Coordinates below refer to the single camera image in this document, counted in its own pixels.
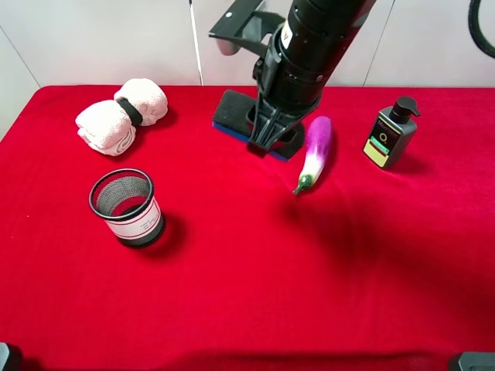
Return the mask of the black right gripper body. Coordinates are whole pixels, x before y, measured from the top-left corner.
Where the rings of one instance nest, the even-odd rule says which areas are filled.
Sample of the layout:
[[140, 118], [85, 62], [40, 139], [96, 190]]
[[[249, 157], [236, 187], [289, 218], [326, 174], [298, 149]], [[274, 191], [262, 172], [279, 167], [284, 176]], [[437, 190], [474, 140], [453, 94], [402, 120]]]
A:
[[251, 129], [248, 140], [252, 138], [260, 142], [275, 141], [273, 149], [285, 147], [288, 144], [280, 142], [280, 137], [313, 112], [318, 107], [321, 98], [322, 94], [319, 94], [316, 100], [309, 105], [285, 109], [276, 107], [261, 93], [258, 93], [254, 105], [246, 113], [246, 121]]

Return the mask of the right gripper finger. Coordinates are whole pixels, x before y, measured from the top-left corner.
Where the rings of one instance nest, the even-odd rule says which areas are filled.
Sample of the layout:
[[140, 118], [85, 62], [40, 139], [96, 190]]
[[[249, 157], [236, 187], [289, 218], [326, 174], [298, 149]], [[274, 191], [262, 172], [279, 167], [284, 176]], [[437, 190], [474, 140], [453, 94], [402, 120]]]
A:
[[274, 145], [275, 141], [260, 142], [251, 138], [247, 142], [247, 149], [252, 154], [257, 155], [260, 158], [264, 158], [272, 151]]
[[281, 137], [280, 142], [289, 144], [292, 142], [304, 141], [305, 129], [304, 127], [293, 127], [286, 131]]

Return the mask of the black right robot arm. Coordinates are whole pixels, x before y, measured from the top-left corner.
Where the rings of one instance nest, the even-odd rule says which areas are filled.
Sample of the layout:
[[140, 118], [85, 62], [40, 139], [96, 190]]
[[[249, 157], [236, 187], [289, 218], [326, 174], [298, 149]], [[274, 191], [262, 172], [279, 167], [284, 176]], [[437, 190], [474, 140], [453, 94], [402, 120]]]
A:
[[253, 71], [258, 98], [249, 151], [265, 156], [321, 101], [323, 88], [374, 2], [294, 1]]

